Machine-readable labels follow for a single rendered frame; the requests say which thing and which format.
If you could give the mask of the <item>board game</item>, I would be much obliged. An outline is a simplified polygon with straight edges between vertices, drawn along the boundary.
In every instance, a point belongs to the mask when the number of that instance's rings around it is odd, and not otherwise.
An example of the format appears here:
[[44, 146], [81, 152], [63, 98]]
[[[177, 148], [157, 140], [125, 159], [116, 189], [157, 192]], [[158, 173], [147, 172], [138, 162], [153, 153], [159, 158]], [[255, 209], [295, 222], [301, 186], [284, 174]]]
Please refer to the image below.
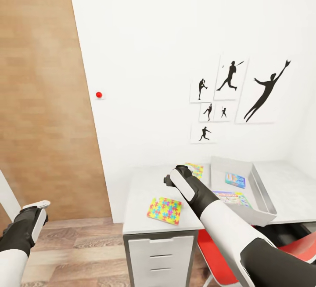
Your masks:
[[225, 182], [245, 188], [245, 177], [226, 172]]
[[247, 201], [243, 193], [239, 192], [221, 192], [213, 191], [213, 193], [221, 200], [234, 204], [238, 204], [244, 207], [252, 208], [250, 203]]

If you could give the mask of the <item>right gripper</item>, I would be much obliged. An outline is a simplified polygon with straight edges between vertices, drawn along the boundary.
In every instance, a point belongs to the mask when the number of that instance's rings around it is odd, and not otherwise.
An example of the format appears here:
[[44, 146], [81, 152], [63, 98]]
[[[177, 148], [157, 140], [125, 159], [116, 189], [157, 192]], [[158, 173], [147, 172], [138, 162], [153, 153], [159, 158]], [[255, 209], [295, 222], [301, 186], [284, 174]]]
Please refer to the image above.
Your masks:
[[170, 180], [170, 175], [168, 174], [166, 177], [164, 177], [164, 184], [166, 184], [167, 186], [170, 186], [170, 187], [176, 187], [172, 181]]

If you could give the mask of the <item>jigsaw puzzle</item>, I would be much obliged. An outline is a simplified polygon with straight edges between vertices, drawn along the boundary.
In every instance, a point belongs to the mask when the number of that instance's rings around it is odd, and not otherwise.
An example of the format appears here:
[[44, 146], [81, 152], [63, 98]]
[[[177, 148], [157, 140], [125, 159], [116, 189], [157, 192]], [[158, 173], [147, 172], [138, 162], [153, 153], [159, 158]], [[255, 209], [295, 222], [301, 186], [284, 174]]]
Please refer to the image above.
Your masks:
[[170, 224], [179, 225], [181, 202], [167, 198], [154, 198], [147, 216]]
[[190, 165], [194, 168], [194, 172], [192, 173], [193, 176], [196, 176], [200, 181], [202, 178], [203, 166], [196, 165], [193, 163], [187, 163], [186, 165]]

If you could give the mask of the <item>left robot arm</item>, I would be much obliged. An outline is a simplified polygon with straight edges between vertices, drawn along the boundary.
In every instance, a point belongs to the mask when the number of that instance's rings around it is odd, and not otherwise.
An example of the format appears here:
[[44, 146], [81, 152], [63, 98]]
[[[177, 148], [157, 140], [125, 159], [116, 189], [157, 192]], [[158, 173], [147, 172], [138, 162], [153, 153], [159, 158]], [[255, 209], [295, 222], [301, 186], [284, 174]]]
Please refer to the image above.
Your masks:
[[35, 246], [48, 215], [50, 201], [26, 205], [0, 237], [0, 287], [20, 287], [30, 249]]

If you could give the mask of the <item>toy box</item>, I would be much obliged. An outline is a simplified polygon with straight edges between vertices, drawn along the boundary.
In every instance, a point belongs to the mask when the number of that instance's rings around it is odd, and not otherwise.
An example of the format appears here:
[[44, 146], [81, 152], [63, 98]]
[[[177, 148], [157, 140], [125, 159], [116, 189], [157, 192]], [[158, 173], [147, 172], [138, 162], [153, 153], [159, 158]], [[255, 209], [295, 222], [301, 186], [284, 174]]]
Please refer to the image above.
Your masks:
[[[245, 177], [245, 188], [225, 182], [226, 172]], [[243, 193], [252, 208], [222, 201], [251, 225], [265, 227], [278, 213], [254, 164], [212, 156], [211, 191]]]

